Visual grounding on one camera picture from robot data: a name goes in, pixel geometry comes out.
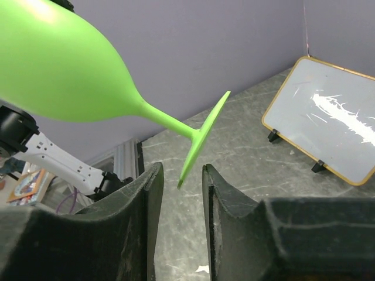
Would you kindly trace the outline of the colourful printed box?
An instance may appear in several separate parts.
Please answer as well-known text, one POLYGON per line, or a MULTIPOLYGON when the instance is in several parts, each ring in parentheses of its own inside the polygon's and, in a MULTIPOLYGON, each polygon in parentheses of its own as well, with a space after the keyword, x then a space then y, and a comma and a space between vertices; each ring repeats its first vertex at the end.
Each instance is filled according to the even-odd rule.
POLYGON ((38 169, 24 174, 11 191, 7 205, 34 205, 40 203, 55 175, 46 169, 38 169))

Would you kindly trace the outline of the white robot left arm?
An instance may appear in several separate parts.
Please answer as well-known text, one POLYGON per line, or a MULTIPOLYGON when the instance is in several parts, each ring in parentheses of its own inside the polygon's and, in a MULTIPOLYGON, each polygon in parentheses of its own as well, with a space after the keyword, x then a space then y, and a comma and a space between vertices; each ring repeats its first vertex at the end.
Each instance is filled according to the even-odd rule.
POLYGON ((1 105, 1 156, 44 168, 95 202, 129 183, 78 160, 48 139, 31 115, 5 105, 1 105))

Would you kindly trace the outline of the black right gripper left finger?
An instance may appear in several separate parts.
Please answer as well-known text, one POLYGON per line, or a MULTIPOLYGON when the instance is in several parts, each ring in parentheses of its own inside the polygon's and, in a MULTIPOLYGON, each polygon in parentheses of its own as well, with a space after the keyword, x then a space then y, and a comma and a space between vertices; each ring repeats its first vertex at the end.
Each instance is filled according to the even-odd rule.
POLYGON ((163 166, 71 215, 1 209, 2 280, 154 280, 163 166))

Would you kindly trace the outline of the aluminium mounting rail frame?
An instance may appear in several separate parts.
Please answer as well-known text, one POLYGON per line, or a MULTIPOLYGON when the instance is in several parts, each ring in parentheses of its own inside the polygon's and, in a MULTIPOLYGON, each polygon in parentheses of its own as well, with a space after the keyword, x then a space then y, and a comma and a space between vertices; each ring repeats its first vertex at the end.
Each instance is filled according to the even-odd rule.
POLYGON ((136 179, 139 172, 138 141, 131 139, 92 157, 86 163, 105 172, 115 173, 120 180, 136 179))

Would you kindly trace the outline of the small framed whiteboard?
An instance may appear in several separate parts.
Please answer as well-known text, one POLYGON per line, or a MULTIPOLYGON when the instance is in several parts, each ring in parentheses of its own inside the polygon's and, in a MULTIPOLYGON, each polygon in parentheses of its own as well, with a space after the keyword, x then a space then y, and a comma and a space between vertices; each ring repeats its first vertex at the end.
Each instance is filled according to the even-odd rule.
POLYGON ((311 57, 297 60, 262 124, 353 186, 374 175, 374 77, 311 57))

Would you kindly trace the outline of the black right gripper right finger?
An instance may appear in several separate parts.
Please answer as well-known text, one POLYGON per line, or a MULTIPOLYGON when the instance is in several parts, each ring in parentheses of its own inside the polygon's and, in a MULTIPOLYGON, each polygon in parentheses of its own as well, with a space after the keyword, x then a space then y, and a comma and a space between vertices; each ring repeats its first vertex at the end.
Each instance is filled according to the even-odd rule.
POLYGON ((373 280, 374 199, 254 201, 202 168, 211 280, 373 280))

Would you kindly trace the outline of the green plastic wine glass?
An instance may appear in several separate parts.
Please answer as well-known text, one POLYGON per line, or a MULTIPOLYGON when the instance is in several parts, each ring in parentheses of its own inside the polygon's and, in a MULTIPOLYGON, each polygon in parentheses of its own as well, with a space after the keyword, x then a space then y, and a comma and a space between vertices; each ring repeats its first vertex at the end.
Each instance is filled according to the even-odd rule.
POLYGON ((1 98, 25 111, 69 122, 137 115, 192 142, 182 185, 229 95, 199 129, 147 103, 114 46, 93 25, 53 1, 1 2, 1 98))

